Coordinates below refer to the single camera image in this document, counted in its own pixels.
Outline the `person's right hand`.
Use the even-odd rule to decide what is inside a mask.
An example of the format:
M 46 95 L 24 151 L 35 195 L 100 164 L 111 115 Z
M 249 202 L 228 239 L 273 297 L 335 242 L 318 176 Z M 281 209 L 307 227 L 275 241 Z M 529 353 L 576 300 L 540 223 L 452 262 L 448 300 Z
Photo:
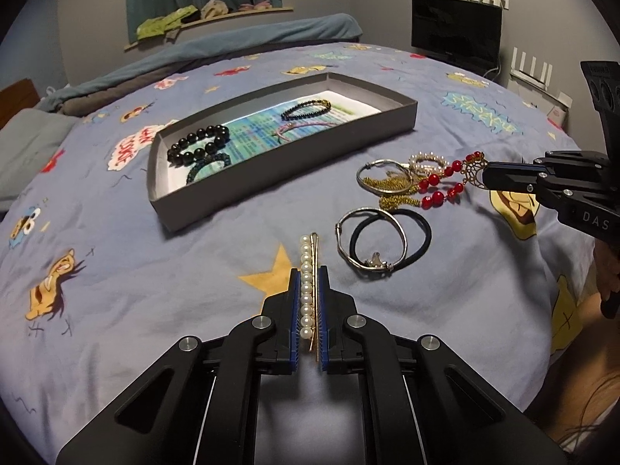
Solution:
M 594 262 L 601 313 L 607 319 L 614 319 L 619 311 L 619 258 L 609 245 L 596 239 Z

